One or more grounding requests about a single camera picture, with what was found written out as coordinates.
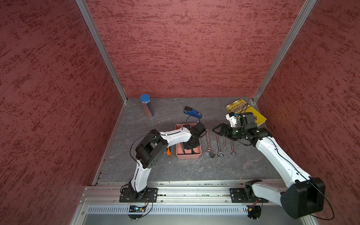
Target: cylindrical container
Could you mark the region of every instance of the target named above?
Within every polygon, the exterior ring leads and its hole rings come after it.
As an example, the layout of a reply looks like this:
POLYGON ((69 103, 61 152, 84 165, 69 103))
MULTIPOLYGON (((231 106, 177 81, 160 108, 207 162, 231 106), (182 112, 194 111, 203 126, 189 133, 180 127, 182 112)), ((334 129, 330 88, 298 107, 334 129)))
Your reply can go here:
POLYGON ((153 106, 151 105, 150 102, 150 95, 148 94, 143 94, 142 96, 140 96, 140 100, 143 103, 146 115, 151 118, 154 116, 154 109, 153 106))

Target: adjustable wrench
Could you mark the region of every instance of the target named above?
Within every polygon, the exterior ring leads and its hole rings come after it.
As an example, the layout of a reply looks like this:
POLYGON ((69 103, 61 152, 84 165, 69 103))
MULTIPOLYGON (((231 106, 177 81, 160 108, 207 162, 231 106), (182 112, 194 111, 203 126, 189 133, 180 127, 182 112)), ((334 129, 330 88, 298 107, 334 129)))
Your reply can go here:
POLYGON ((208 128, 208 127, 205 127, 205 130, 206 130, 206 142, 207 142, 207 150, 206 150, 206 153, 209 154, 210 158, 214 158, 215 152, 214 152, 214 150, 211 148, 209 128, 208 128))
POLYGON ((215 138, 216 138, 216 143, 217 143, 217 156, 219 158, 224 157, 224 153, 222 153, 221 147, 220 147, 219 135, 215 134, 215 138))
POLYGON ((236 155, 236 152, 235 152, 235 148, 234 148, 234 141, 231 140, 231 151, 230 151, 230 155, 236 155))

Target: wrench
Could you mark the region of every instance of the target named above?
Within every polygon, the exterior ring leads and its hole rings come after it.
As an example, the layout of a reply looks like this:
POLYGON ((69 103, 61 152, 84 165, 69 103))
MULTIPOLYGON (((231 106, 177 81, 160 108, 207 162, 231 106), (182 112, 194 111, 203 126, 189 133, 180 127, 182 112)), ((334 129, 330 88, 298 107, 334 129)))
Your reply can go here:
POLYGON ((181 145, 181 149, 183 150, 183 155, 186 155, 186 154, 185 154, 184 143, 183 143, 183 142, 181 142, 181 143, 180 143, 180 145, 181 145))
POLYGON ((222 137, 222 140, 223 140, 223 142, 224 142, 224 147, 223 147, 223 149, 224 149, 224 151, 226 151, 226 150, 228 149, 228 147, 226 146, 226 137, 223 136, 223 137, 222 137))
POLYGON ((235 148, 234 148, 234 141, 231 140, 231 151, 230 151, 230 155, 236 155, 236 152, 235 152, 235 148))
POLYGON ((206 142, 207 142, 207 150, 206 150, 206 153, 209 154, 210 158, 214 158, 215 152, 214 152, 214 150, 211 148, 209 128, 208 128, 208 127, 205 127, 205 130, 206 130, 206 142))
POLYGON ((219 135, 218 135, 218 134, 215 134, 215 138, 216 138, 216 143, 217 143, 217 156, 218 156, 219 158, 224 157, 224 153, 222 153, 221 147, 220 147, 219 135))

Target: plastic tray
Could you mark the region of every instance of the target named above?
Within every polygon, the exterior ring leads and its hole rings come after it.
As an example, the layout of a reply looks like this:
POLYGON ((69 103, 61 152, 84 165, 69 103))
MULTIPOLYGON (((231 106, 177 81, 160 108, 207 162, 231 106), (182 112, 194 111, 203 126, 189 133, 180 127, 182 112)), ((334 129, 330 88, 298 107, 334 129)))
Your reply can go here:
MULTIPOLYGON (((175 125, 175 129, 180 129, 183 125, 185 125, 184 123, 179 123, 175 125)), ((190 126, 195 126, 196 123, 188 123, 188 125, 190 126)), ((179 159, 197 159, 201 156, 201 146, 197 146, 196 148, 194 148, 194 152, 196 153, 196 155, 191 155, 191 149, 185 149, 185 154, 183 154, 183 150, 181 148, 181 144, 178 143, 176 145, 176 156, 179 159)))

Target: yellow book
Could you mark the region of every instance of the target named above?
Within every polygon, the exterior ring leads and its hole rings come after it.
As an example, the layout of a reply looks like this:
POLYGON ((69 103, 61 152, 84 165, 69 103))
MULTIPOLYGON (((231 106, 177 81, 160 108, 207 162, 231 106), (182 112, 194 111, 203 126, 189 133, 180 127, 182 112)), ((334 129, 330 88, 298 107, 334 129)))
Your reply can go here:
POLYGON ((252 108, 250 105, 248 105, 246 111, 245 111, 245 106, 246 102, 240 98, 239 100, 234 101, 231 104, 228 104, 226 106, 226 110, 229 112, 234 112, 234 113, 241 113, 240 110, 243 108, 243 113, 244 112, 252 112, 252 114, 254 114, 255 117, 255 122, 257 124, 257 126, 260 126, 261 124, 265 123, 266 118, 261 115, 258 111, 256 111, 254 108, 252 108))

